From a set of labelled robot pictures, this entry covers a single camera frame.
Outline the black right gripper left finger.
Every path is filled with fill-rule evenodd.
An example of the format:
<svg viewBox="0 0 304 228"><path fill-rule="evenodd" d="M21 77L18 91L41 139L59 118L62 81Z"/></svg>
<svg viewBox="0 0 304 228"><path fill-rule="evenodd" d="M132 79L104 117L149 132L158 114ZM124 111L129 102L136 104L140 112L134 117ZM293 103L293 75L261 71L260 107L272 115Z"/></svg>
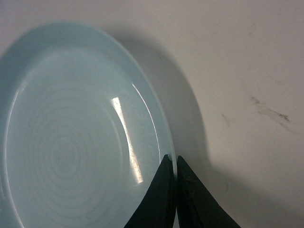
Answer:
<svg viewBox="0 0 304 228"><path fill-rule="evenodd" d="M151 184L126 228L172 228L175 219L173 164L164 155Z"/></svg>

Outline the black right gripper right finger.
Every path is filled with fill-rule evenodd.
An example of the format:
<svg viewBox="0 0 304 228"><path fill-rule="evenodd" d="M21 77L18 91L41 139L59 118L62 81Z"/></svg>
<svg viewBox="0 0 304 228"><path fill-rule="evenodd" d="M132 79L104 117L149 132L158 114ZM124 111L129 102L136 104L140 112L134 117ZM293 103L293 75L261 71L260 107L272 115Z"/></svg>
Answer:
<svg viewBox="0 0 304 228"><path fill-rule="evenodd" d="M181 228L238 228L182 156L177 159L177 213Z"/></svg>

